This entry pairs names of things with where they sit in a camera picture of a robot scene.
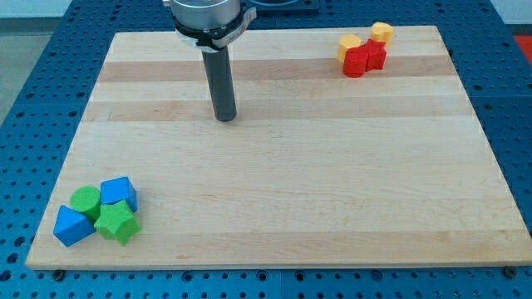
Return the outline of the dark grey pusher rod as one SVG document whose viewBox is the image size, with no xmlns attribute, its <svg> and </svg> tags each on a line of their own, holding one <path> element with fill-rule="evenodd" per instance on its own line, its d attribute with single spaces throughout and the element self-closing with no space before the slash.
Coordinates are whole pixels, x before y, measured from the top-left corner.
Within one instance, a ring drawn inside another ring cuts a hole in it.
<svg viewBox="0 0 532 299">
<path fill-rule="evenodd" d="M 228 122 L 237 115 L 228 47 L 202 53 L 209 93 L 216 120 Z"/>
</svg>

